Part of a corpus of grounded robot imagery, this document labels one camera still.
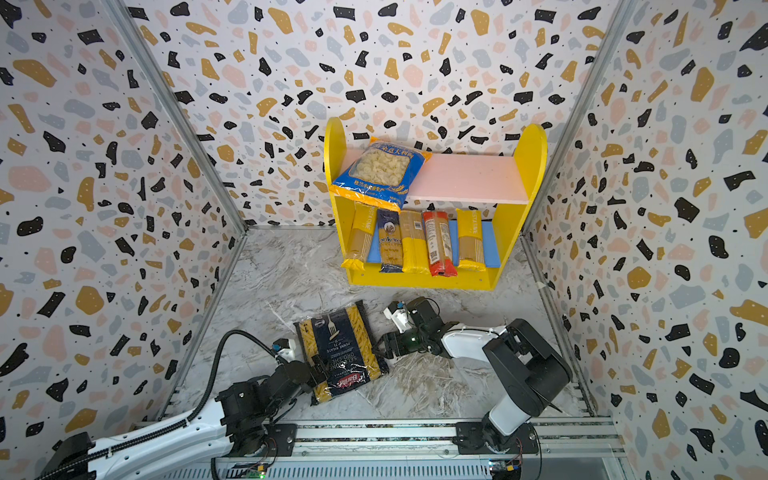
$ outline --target robotic arm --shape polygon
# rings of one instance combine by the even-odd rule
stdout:
[[[399,332],[385,334],[386,358],[413,352],[429,352],[446,358],[468,357],[489,362],[502,381],[507,395],[467,432],[457,424],[455,443],[465,453],[506,453],[522,435],[522,426],[538,416],[571,381],[571,370],[549,344],[523,319],[491,329],[443,323],[430,300],[419,297],[407,304],[393,302],[385,315]],[[227,338],[246,336],[275,357],[278,365],[271,376],[236,382],[209,399],[218,361]],[[522,357],[531,354],[523,363]],[[124,435],[92,442],[87,433],[64,440],[36,480],[127,480],[156,478],[191,462],[223,455],[245,456],[263,446],[269,456],[282,456],[266,441],[288,425],[272,419],[302,393],[326,381],[328,372],[318,356],[314,366],[293,359],[289,341],[278,340],[270,349],[256,337],[231,330],[221,339],[214,367],[200,405],[151,426]]]
[[[400,332],[382,338],[385,357],[427,351],[447,358],[489,362],[507,395],[483,418],[482,439],[492,452],[507,452],[515,444],[515,431],[531,417],[539,416],[571,381],[571,369],[523,319],[490,329],[443,323],[430,301],[419,297],[387,307],[385,316]],[[531,358],[523,363],[528,354]]]

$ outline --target yellow spaghetti package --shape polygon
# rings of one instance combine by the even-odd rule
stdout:
[[[421,212],[400,211],[402,233],[402,271],[405,273],[429,273],[427,240],[424,238]]]
[[[373,243],[373,229],[376,228],[376,207],[355,203],[355,219],[352,220],[352,235],[349,249],[341,266],[359,272],[366,271],[365,262]]]
[[[458,268],[485,272],[480,210],[456,210]]]
[[[310,405],[317,405],[378,379],[389,372],[373,353],[368,318],[362,301],[294,324],[307,362],[319,357],[328,380],[314,388]]]
[[[431,156],[430,152],[373,137],[360,158],[328,189],[334,195],[399,212],[406,202],[411,183]]]

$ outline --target blue pasta bag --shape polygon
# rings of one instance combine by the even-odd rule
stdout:
[[[432,156],[371,138],[360,158],[329,186],[334,195],[399,212],[422,165]]]

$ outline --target red barilla logo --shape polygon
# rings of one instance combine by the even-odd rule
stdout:
[[[352,375],[347,375],[343,379],[339,380],[339,388],[345,389],[348,386],[352,386],[358,382],[362,382],[362,373],[353,373]]]

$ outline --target toy shelf rack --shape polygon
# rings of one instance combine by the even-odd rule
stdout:
[[[344,126],[331,118],[325,137],[326,182],[330,185],[362,150],[347,149]],[[520,229],[536,198],[547,164],[547,137],[541,125],[528,125],[520,136],[515,156],[432,154],[411,184],[408,202],[443,200],[498,204],[493,233],[498,250],[498,268],[485,272],[458,270],[457,276],[422,273],[380,273],[380,263],[366,263],[365,272],[347,269],[352,285],[493,290],[509,259]],[[346,253],[355,216],[354,201],[329,192],[342,254]],[[378,249],[378,243],[371,250]]]

